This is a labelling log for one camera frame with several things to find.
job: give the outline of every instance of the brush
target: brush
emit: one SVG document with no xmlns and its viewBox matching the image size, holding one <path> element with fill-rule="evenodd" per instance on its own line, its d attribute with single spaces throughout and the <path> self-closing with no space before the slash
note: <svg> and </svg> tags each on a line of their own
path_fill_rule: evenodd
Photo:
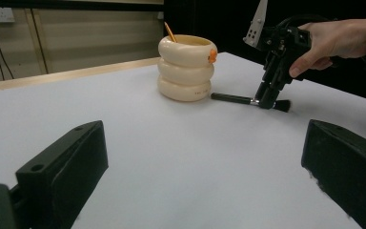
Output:
<svg viewBox="0 0 366 229">
<path fill-rule="evenodd" d="M 259 101 L 251 97 L 212 93 L 211 98 L 215 100 L 259 106 Z M 291 100 L 277 100 L 273 105 L 273 109 L 287 113 L 290 111 L 291 105 Z"/>
</svg>

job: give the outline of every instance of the white table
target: white table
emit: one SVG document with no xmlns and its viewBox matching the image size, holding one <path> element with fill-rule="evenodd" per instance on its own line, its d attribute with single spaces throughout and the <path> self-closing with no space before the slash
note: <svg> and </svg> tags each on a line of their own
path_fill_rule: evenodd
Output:
<svg viewBox="0 0 366 229">
<path fill-rule="evenodd" d="M 224 94 L 253 96 L 264 73 L 228 53 L 214 65 L 212 91 Z M 157 77 L 150 65 L 0 90 L 0 183 L 11 188 L 58 137 L 103 120 L 110 168 L 73 228 L 360 228 L 300 160 L 310 119 L 366 137 L 366 99 L 304 80 L 280 94 L 289 113 L 182 103 Z"/>
</svg>

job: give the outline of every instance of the brush bristles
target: brush bristles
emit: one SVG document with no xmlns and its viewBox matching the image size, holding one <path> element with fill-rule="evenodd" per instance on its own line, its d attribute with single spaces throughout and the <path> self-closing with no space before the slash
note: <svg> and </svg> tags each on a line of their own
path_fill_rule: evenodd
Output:
<svg viewBox="0 0 366 229">
<path fill-rule="evenodd" d="M 273 106 L 273 109 L 279 110 L 281 112 L 289 112 L 291 108 L 290 100 L 277 100 Z"/>
</svg>

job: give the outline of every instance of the human hand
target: human hand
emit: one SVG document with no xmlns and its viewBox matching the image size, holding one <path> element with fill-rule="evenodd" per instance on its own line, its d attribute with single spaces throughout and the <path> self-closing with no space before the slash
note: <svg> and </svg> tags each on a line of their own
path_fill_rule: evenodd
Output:
<svg viewBox="0 0 366 229">
<path fill-rule="evenodd" d="M 310 32 L 312 47 L 290 67 L 291 77 L 308 69 L 330 67 L 331 56 L 359 58 L 366 55 L 366 19 L 308 23 L 299 28 Z"/>
</svg>

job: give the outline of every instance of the stacked cream cup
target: stacked cream cup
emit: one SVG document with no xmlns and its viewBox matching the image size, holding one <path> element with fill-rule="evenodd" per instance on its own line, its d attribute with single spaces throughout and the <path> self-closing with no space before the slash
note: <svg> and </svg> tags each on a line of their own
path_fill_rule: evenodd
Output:
<svg viewBox="0 0 366 229">
<path fill-rule="evenodd" d="M 205 38 L 191 35 L 169 36 L 158 45 L 157 64 L 160 75 L 158 90 L 168 98 L 178 101 L 197 101 L 211 90 L 210 79 L 214 74 L 217 56 L 216 45 Z"/>
</svg>

